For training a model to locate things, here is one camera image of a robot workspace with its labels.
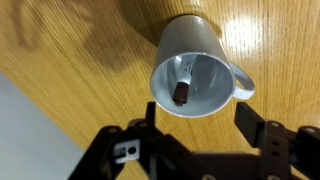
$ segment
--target wooden table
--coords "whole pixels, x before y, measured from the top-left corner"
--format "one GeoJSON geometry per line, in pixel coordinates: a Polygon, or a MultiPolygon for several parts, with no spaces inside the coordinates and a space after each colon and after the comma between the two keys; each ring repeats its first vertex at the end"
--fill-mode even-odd
{"type": "MultiPolygon", "coordinates": [[[[0,6],[0,70],[76,144],[106,125],[126,127],[152,101],[156,44],[175,16],[210,21],[230,61],[254,80],[247,103],[296,130],[320,127],[320,1],[9,0],[0,6]]],[[[195,151],[254,153],[233,124],[237,100],[157,126],[195,151]]],[[[143,179],[130,163],[119,179],[143,179]]]]}

